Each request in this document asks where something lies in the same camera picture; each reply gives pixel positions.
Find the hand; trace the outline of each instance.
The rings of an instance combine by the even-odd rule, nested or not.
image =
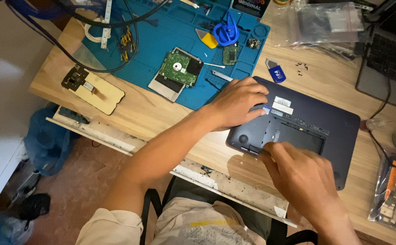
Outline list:
[[[278,191],[318,231],[349,221],[337,195],[331,162],[288,142],[269,142],[259,155]]]
[[[259,103],[267,103],[267,88],[253,78],[233,79],[230,84],[208,105],[200,110],[213,118],[215,128],[231,127],[247,123],[260,115],[263,109],[249,111]]]

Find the floor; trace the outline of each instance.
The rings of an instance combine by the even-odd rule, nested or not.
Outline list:
[[[51,196],[50,212],[35,220],[32,237],[26,245],[74,244],[81,227],[99,207],[109,186],[129,158],[88,138],[78,139],[63,169],[55,176],[43,177],[36,188],[35,193],[48,193]],[[161,199],[171,178],[172,175],[167,174],[152,186]],[[298,224],[298,228],[288,229],[288,235],[313,229],[292,207],[289,207],[287,216]],[[156,220],[157,216],[150,208],[146,244],[153,240]],[[362,232],[358,232],[358,236],[364,245],[388,244]]]

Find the blue silicone repair mat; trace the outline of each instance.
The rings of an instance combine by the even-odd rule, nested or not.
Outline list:
[[[126,19],[130,19],[130,14],[125,11],[126,7],[123,1],[114,0],[113,2],[112,14],[116,12],[116,15],[118,15],[117,12],[121,11]],[[241,27],[238,41],[241,46],[240,52],[238,52],[239,61],[235,65],[225,66],[225,69],[204,65],[195,86],[184,88],[175,101],[194,110],[209,103],[217,95],[218,91],[205,79],[207,78],[219,88],[227,82],[213,75],[212,70],[228,75],[231,78],[242,79],[246,76],[251,76],[270,31],[270,27],[259,23],[256,17],[235,9],[229,9],[229,3],[229,0],[219,0],[217,3],[212,3],[213,7],[208,15],[206,15],[206,10],[203,7],[195,9],[179,0],[173,0],[172,3],[168,3],[148,18],[149,20],[157,19],[157,27],[145,21],[137,23],[139,32],[138,52],[129,64],[123,69],[114,72],[113,75],[154,92],[148,88],[148,84],[162,66],[166,53],[175,47],[199,57],[205,63],[222,65],[223,47],[219,45],[214,49],[208,48],[199,40],[195,28],[204,30],[199,25],[204,21],[220,21],[221,18],[225,20],[225,14],[229,11],[237,20],[237,25]],[[133,13],[141,15],[154,8],[157,4],[151,0],[129,0],[129,5]],[[130,25],[130,30],[135,36],[133,25]],[[91,27],[90,32],[93,36],[99,37],[102,29]],[[112,37],[108,40],[108,50],[100,48],[99,43],[91,42],[86,37],[83,39],[84,45],[107,69],[113,69],[120,64],[120,53],[117,47],[117,41],[120,37],[119,33],[119,29],[112,31]],[[260,48],[251,49],[245,47],[247,40],[251,37],[260,40]]]

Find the yellow pry tool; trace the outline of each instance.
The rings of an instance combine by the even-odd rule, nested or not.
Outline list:
[[[215,48],[218,45],[216,38],[208,33],[207,31],[203,31],[200,29],[195,29],[199,39],[209,48]]]

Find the person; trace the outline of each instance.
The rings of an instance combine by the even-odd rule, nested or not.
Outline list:
[[[150,185],[174,169],[207,133],[266,114],[250,109],[267,103],[268,93],[250,77],[233,79],[210,104],[151,139],[130,158],[76,244],[139,244],[140,216]],[[258,158],[275,187],[317,230],[320,244],[361,244],[328,160],[287,142],[267,143],[263,152]],[[152,244],[265,244],[266,237],[257,234],[225,203],[175,197],[157,220]]]

